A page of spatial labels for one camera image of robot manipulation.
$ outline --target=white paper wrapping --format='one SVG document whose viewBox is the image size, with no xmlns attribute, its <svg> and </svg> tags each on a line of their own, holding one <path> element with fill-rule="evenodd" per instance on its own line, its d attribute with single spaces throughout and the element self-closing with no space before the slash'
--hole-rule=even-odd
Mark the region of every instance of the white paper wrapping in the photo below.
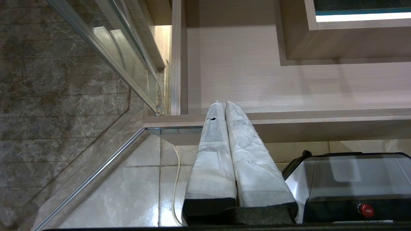
<svg viewBox="0 0 411 231">
<path fill-rule="evenodd" d="M 208 110 L 196 160 L 187 184 L 186 199 L 237 197 L 233 162 L 228 141 L 223 104 Z"/>
<path fill-rule="evenodd" d="M 295 202 L 247 115 L 230 101 L 226 105 L 226 122 L 239 206 L 265 207 Z"/>
</svg>

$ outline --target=beige floor tile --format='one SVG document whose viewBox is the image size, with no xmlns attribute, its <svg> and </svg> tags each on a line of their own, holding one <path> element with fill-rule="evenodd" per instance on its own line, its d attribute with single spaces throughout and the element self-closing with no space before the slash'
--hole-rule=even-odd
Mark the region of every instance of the beige floor tile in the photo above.
<svg viewBox="0 0 411 231">
<path fill-rule="evenodd" d="M 159 166 L 160 165 L 160 138 L 150 135 L 140 144 L 123 162 L 123 166 Z"/>
<path fill-rule="evenodd" d="M 181 209 L 184 202 L 185 190 L 187 180 L 190 175 L 190 170 L 191 166 L 181 166 L 180 177 L 178 179 L 177 190 L 175 192 L 175 213 L 180 221 Z M 159 226 L 178 226 L 171 213 L 171 199 L 176 174 L 176 166 L 161 167 Z"/>
<path fill-rule="evenodd" d="M 331 152 L 404 152 L 411 154 L 411 140 L 330 141 Z"/>
<path fill-rule="evenodd" d="M 197 155 L 198 146 L 176 146 L 181 164 L 192 165 Z M 172 144 L 162 140 L 161 165 L 177 165 L 177 155 Z"/>
<path fill-rule="evenodd" d="M 329 153 L 328 142 L 265 143 L 265 146 L 276 163 L 288 163 L 301 157 L 304 150 L 309 150 L 313 155 Z"/>
<path fill-rule="evenodd" d="M 158 226 L 159 167 L 117 169 L 60 228 Z"/>
</svg>

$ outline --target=red button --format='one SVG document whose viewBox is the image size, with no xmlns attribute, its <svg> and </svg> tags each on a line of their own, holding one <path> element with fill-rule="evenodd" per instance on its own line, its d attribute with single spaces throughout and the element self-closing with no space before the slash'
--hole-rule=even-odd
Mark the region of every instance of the red button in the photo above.
<svg viewBox="0 0 411 231">
<path fill-rule="evenodd" d="M 368 205 L 368 204 L 360 204 L 358 211 L 364 217 L 373 217 L 374 216 L 374 208 L 371 205 Z"/>
</svg>

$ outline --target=wooden board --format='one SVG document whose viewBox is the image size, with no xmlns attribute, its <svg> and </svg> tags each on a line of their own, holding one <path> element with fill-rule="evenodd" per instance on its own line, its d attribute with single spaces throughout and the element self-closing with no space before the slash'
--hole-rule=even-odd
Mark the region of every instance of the wooden board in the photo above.
<svg viewBox="0 0 411 231">
<path fill-rule="evenodd" d="M 185 0 L 173 0 L 171 35 L 171 115 L 184 115 L 187 108 L 187 21 Z"/>
<path fill-rule="evenodd" d="M 280 0 L 290 60 L 411 57 L 411 19 L 320 22 L 313 0 Z"/>
<path fill-rule="evenodd" d="M 171 25 L 171 5 L 169 0 L 146 0 L 155 25 Z"/>
<path fill-rule="evenodd" d="M 247 114 L 264 143 L 411 138 L 411 109 L 351 110 Z M 205 115 L 148 117 L 146 129 L 161 128 L 163 139 L 175 145 L 197 145 Z"/>
<path fill-rule="evenodd" d="M 215 100 L 247 113 L 411 108 L 409 62 L 285 66 L 272 0 L 192 0 L 187 8 L 190 114 Z"/>
</svg>

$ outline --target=power cord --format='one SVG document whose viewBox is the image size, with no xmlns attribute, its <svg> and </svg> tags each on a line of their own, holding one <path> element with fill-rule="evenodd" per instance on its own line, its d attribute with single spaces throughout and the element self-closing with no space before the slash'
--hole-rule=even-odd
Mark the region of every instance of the power cord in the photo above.
<svg viewBox="0 0 411 231">
<path fill-rule="evenodd" d="M 180 176 L 180 155 L 178 154 L 177 148 L 172 144 L 175 154 L 177 155 L 178 159 L 178 164 L 177 164 L 177 175 L 175 176 L 175 182 L 174 182 L 174 189 L 173 189 L 173 198 L 171 199 L 171 213 L 173 214 L 174 221 L 182 226 L 182 223 L 178 220 L 177 215 L 175 214 L 175 190 L 177 189 L 177 182 L 178 182 L 178 177 Z"/>
</svg>

